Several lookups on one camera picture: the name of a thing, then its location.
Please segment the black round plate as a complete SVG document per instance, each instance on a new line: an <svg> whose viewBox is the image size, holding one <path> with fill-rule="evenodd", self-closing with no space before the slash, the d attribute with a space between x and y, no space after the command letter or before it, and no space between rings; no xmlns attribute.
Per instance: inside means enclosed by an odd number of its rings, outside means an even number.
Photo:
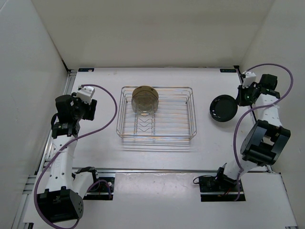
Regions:
<svg viewBox="0 0 305 229"><path fill-rule="evenodd" d="M209 110L215 121L228 122L235 117L238 104L232 96L223 94L212 100Z"/></svg>

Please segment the clear plate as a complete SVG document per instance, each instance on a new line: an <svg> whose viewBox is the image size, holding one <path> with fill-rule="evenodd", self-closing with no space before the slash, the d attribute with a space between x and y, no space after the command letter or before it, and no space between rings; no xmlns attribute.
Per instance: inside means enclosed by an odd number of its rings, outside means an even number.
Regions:
<svg viewBox="0 0 305 229"><path fill-rule="evenodd" d="M138 114L154 113L158 109L159 95L156 91L134 91L132 93L132 109Z"/></svg>
<svg viewBox="0 0 305 229"><path fill-rule="evenodd" d="M132 110L141 115L155 113L159 101L151 95L139 95L132 98Z"/></svg>

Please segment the beige round plate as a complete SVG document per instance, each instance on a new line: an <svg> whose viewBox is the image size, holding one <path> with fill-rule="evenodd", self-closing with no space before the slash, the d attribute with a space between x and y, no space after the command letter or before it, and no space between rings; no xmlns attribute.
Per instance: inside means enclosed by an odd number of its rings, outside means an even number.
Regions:
<svg viewBox="0 0 305 229"><path fill-rule="evenodd" d="M151 86L147 86L147 85L138 86L133 90L132 98L134 98L138 95L151 95L154 98L156 98L157 100L159 99L159 94L156 91L156 89Z"/></svg>

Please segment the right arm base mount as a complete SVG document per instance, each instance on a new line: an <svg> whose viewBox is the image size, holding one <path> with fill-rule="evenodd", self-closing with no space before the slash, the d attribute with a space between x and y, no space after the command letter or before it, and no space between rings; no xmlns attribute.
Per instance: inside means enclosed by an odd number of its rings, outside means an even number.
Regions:
<svg viewBox="0 0 305 229"><path fill-rule="evenodd" d="M195 177L193 184L200 189L201 202L244 202L246 197L242 182L237 185L220 185L215 177L203 175Z"/></svg>

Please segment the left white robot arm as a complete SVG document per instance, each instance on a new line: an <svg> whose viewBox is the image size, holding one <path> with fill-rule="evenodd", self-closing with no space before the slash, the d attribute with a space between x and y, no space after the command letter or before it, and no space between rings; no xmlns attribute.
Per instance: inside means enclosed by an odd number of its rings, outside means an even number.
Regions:
<svg viewBox="0 0 305 229"><path fill-rule="evenodd" d="M79 122L94 119L97 101L90 95L72 93L57 97L55 105L57 113L51 120L55 155L45 190L35 200L41 216L51 223L79 220L87 190L95 191L100 185L93 167L72 171Z"/></svg>

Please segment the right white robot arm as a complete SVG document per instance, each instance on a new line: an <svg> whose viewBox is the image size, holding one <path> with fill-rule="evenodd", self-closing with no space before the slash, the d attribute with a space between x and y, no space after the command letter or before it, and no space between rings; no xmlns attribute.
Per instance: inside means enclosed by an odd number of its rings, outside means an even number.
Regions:
<svg viewBox="0 0 305 229"><path fill-rule="evenodd" d="M259 82L253 72L243 74L244 82L238 86L236 98L229 95L216 97L210 105L210 114L218 122L227 122L237 108L255 105L259 108L257 121L243 141L234 161L218 169L214 186L221 191L236 186L241 176L256 167L273 165L287 144L291 132L280 122L276 101L277 76L263 74Z"/></svg>

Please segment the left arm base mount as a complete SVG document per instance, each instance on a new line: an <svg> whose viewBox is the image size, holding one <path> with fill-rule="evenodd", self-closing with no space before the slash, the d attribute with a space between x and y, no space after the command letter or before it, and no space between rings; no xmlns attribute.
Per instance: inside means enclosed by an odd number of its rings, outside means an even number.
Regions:
<svg viewBox="0 0 305 229"><path fill-rule="evenodd" d="M100 182L95 185L85 196L84 200L113 200L114 186L115 186L115 174L101 174L100 180L105 180L108 183L110 192L104 182Z"/></svg>

